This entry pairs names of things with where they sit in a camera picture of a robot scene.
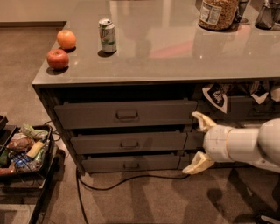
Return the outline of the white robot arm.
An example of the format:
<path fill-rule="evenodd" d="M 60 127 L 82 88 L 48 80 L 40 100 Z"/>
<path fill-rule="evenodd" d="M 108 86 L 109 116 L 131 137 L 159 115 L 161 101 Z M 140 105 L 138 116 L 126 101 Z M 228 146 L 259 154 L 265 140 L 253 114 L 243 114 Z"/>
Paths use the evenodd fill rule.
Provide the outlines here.
<path fill-rule="evenodd" d="M 280 172 L 280 119 L 265 122 L 259 128 L 234 128 L 218 125 L 210 117 L 195 111 L 204 132 L 204 152 L 198 151 L 192 162 L 182 170 L 197 174 L 214 163 L 242 162 L 254 167 Z"/>

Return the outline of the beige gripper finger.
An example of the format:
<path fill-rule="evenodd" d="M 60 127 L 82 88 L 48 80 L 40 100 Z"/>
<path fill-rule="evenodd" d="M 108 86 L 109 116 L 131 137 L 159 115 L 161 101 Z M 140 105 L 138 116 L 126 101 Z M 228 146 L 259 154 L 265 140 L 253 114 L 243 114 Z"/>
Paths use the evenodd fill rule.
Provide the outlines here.
<path fill-rule="evenodd" d="M 192 162 L 182 170 L 184 174 L 194 175 L 210 168 L 214 164 L 214 161 L 209 157 L 208 154 L 198 151 Z"/>
<path fill-rule="evenodd" d="M 192 116 L 198 120 L 199 130 L 204 133 L 207 133 L 212 127 L 217 125 L 214 120 L 199 111 L 192 112 Z"/>

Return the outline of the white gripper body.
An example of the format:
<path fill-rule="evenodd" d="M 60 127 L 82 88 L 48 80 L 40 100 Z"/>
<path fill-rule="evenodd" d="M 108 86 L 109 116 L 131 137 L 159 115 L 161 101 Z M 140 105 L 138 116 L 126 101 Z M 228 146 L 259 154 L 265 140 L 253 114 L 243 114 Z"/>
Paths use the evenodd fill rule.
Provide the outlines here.
<path fill-rule="evenodd" d="M 228 134 L 232 127 L 216 125 L 204 136 L 203 148 L 206 154 L 215 162 L 232 162 L 228 154 Z"/>

